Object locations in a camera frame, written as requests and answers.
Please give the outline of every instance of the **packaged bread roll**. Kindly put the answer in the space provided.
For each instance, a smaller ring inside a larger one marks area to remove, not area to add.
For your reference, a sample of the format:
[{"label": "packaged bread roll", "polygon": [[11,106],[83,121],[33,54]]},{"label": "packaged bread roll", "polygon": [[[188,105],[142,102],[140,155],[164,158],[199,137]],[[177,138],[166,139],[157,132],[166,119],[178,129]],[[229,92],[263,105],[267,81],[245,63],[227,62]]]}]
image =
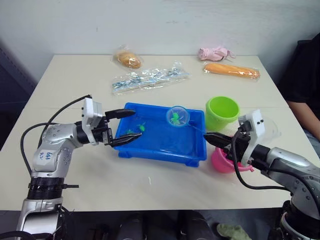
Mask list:
[{"label": "packaged bread roll", "polygon": [[208,63],[205,65],[204,71],[213,74],[224,74],[250,79],[258,79],[260,77],[260,73],[257,69],[220,63]]},{"label": "packaged bread roll", "polygon": [[121,51],[116,54],[116,59],[123,66],[131,69],[138,69],[141,67],[140,59],[129,51]]}]

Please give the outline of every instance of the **white table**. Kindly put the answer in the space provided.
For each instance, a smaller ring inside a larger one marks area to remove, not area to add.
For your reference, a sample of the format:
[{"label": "white table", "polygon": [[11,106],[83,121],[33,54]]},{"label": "white table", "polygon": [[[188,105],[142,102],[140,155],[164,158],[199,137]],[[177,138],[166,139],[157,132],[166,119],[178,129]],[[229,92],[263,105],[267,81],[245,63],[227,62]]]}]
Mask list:
[{"label": "white table", "polygon": [[[110,62],[110,56],[56,55],[52,59],[0,152],[1,210],[20,210],[27,196],[30,179],[20,154],[22,132],[33,124],[48,121],[61,106],[90,93],[95,101],[102,103],[104,111],[123,108],[126,102],[182,105],[204,110],[210,97],[230,96],[239,103],[241,114],[261,108],[262,114],[276,123],[281,136],[267,143],[268,147],[277,146],[295,152],[320,166],[299,123],[258,57],[239,56],[234,64],[258,68],[261,73],[259,82],[205,74],[202,72],[203,63],[195,56],[143,58],[146,67],[168,65],[179,60],[192,78],[160,89],[114,96],[110,87],[112,77],[125,72]],[[56,122],[79,121],[81,106],[82,103],[65,110]],[[118,122],[112,120],[110,123],[114,133]],[[235,122],[222,132],[231,134],[236,129]],[[35,129],[25,139],[29,160],[36,150],[40,133],[41,129]],[[214,147],[207,144],[208,159],[213,150]],[[275,185],[258,170],[242,175],[252,185]],[[245,188],[234,174],[216,172],[209,160],[193,168],[165,161],[119,158],[116,150],[103,144],[87,144],[76,149],[65,182],[80,185],[79,189],[63,191],[63,204],[76,211],[272,208],[280,207],[290,198],[284,191]]]}]

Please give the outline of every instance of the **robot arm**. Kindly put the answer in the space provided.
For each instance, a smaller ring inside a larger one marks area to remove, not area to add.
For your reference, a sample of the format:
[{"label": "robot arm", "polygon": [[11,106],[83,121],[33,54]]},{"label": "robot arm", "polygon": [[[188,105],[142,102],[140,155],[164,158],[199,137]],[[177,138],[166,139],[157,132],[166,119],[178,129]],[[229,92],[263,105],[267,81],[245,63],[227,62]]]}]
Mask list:
[{"label": "robot arm", "polygon": [[[265,132],[260,110],[239,117],[239,125],[234,146],[239,162],[251,164],[291,192],[290,209],[281,218],[283,239],[320,239],[320,168],[295,153],[260,145]],[[204,138],[233,159],[232,137],[211,132]]]},{"label": "robot arm", "polygon": [[103,116],[101,103],[85,98],[82,121],[49,126],[33,156],[29,191],[23,201],[16,230],[28,232],[39,239],[43,233],[54,236],[54,239],[62,238],[62,191],[79,187],[64,183],[73,150],[88,143],[96,146],[100,142],[115,147],[139,138],[141,133],[126,134],[114,139],[108,127],[110,119],[133,114],[133,110],[118,109],[107,111]]}]

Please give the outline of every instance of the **white wall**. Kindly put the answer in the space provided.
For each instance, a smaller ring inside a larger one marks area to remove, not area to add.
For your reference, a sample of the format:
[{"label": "white wall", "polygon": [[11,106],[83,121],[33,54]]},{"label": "white wall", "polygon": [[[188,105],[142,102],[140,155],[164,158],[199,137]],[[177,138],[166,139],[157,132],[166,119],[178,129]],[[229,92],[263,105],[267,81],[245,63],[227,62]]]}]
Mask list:
[{"label": "white wall", "polygon": [[319,0],[0,0],[0,45],[39,81],[53,54],[259,55],[274,80],[320,32]]}]

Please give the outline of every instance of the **black shirt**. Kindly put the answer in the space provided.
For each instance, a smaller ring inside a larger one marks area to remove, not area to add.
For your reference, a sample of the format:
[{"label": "black shirt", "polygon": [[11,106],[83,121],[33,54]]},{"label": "black shirt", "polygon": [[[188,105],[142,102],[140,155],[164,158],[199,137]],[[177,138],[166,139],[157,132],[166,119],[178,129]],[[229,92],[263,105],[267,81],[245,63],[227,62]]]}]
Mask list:
[{"label": "black shirt", "polygon": [[306,103],[320,120],[320,33],[298,42],[278,88],[285,100]]}]

